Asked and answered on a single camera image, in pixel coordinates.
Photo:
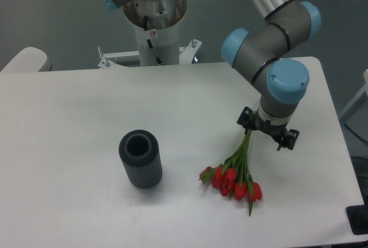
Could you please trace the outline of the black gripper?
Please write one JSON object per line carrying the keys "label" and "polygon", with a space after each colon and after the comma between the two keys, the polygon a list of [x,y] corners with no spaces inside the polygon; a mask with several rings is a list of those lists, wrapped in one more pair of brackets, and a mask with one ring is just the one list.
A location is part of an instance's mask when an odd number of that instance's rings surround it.
{"label": "black gripper", "polygon": [[277,151],[280,151],[281,148],[293,150],[300,134],[296,129],[288,130],[286,128],[286,124],[272,125],[271,121],[262,120],[258,112],[255,113],[247,106],[242,110],[237,120],[237,124],[241,125],[245,129],[245,134],[248,134],[249,130],[261,131],[271,137],[278,143]]}

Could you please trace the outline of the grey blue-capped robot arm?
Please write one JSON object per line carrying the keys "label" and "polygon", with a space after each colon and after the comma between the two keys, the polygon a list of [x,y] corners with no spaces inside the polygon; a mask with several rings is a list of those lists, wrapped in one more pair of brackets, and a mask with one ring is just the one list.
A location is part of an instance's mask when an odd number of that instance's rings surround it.
{"label": "grey blue-capped robot arm", "polygon": [[[142,66],[178,64],[178,33],[186,0],[102,0],[110,9],[123,9],[136,28]],[[292,150],[299,136],[288,129],[292,114],[306,93],[307,68],[285,54],[313,36],[321,26],[316,6],[297,0],[253,0],[266,26],[256,33],[231,32],[221,46],[222,58],[261,95],[256,111],[244,108],[238,124],[246,131],[271,136],[279,148]]]}

